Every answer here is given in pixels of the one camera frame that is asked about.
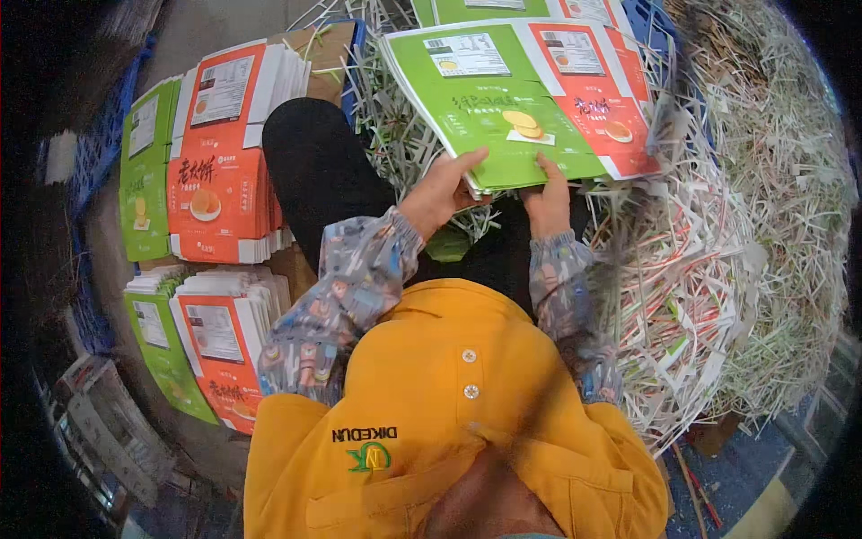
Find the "person's right hand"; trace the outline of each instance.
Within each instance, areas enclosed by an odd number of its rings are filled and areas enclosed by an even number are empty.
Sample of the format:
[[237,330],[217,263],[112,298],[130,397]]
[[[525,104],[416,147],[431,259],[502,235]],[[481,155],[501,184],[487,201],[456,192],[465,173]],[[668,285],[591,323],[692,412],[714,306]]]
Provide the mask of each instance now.
[[557,164],[536,154],[536,162],[547,176],[547,183],[525,187],[519,191],[524,208],[530,217],[530,235],[534,240],[566,232],[572,227],[569,222],[569,185]]

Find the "paper pile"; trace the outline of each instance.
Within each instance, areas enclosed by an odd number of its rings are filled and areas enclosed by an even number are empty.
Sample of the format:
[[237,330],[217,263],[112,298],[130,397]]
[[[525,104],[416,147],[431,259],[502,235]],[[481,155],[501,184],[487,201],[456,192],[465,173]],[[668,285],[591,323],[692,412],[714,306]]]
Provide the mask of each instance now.
[[180,77],[166,78],[132,103],[122,126],[120,227],[126,256],[170,253],[165,182]]
[[305,96],[310,66],[277,35],[206,56],[183,76],[167,182],[174,254],[253,264],[290,243],[260,136],[276,107]]
[[[474,195],[544,183],[539,151],[570,179],[660,171],[645,148],[652,105],[640,53],[616,0],[533,6],[555,19],[480,4],[434,0],[431,22],[457,22],[387,34],[382,44],[402,91],[450,154],[490,147],[469,178]],[[473,21],[485,11],[521,18]]]
[[287,278],[263,266],[219,266],[186,279],[170,305],[203,395],[228,427],[251,434],[263,398],[257,361],[290,308]]
[[123,296],[141,354],[168,402],[207,423],[218,423],[197,387],[201,367],[197,358],[191,356],[191,366],[186,359],[168,304],[188,273],[182,265],[154,268],[129,281]]
[[176,458],[128,394],[114,362],[82,356],[63,374],[56,391],[69,398],[66,410],[76,427],[76,450],[95,453],[140,502],[155,507],[157,487]]

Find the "wooden stick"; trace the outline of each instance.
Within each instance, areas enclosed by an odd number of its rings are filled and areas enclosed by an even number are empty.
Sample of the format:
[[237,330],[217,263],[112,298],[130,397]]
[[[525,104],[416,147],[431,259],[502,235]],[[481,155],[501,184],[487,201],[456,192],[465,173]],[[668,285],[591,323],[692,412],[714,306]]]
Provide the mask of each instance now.
[[689,477],[689,467],[685,465],[685,459],[683,458],[683,452],[679,450],[679,446],[676,442],[671,444],[673,448],[673,453],[677,456],[677,462],[679,462],[679,467],[683,470],[683,477],[685,478],[685,484],[689,487],[689,495],[691,496],[691,501],[695,505],[695,514],[697,514],[697,525],[700,526],[701,529],[701,538],[709,539],[706,535],[706,523],[703,521],[703,513],[700,510],[700,500],[697,499],[697,492],[695,492],[694,485],[691,484],[691,478]]

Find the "patterned sleeve cover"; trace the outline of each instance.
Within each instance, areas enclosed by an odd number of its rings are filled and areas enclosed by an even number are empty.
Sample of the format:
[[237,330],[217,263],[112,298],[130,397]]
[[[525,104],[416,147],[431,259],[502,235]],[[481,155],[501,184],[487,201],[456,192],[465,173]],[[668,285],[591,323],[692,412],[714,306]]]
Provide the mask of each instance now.
[[320,280],[280,317],[258,359],[264,395],[297,393],[333,406],[347,359],[378,318],[401,301],[425,247],[393,206],[323,231]]
[[615,349],[593,331],[584,271],[592,253],[573,230],[530,242],[530,298],[539,328],[557,344],[584,404],[622,403]]

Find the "pastry illustration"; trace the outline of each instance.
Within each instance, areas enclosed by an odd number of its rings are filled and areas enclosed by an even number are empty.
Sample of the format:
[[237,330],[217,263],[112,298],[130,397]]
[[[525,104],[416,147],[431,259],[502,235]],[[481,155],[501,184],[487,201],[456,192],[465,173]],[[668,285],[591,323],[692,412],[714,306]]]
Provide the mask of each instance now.
[[147,201],[141,197],[134,200],[134,224],[136,226],[147,226]]
[[246,403],[236,401],[233,406],[233,410],[237,416],[244,417],[245,419],[251,419],[254,421],[256,417],[254,416],[254,410],[252,410],[251,406]]
[[519,110],[504,110],[503,120],[511,123],[512,129],[522,137],[539,140],[545,136],[545,132],[535,118]]
[[524,114],[519,110],[504,110],[503,120],[511,123],[513,126],[520,125],[521,127],[529,129],[535,129],[539,127],[539,124],[536,123],[535,118],[533,118],[529,114]]
[[516,125],[515,131],[518,132],[518,135],[526,136],[528,139],[540,139],[545,135],[541,128],[525,128],[522,125]]
[[191,214],[199,221],[212,221],[222,210],[218,196],[209,189],[198,189],[191,195]]
[[622,122],[606,122],[604,132],[617,142],[632,141],[632,132]]

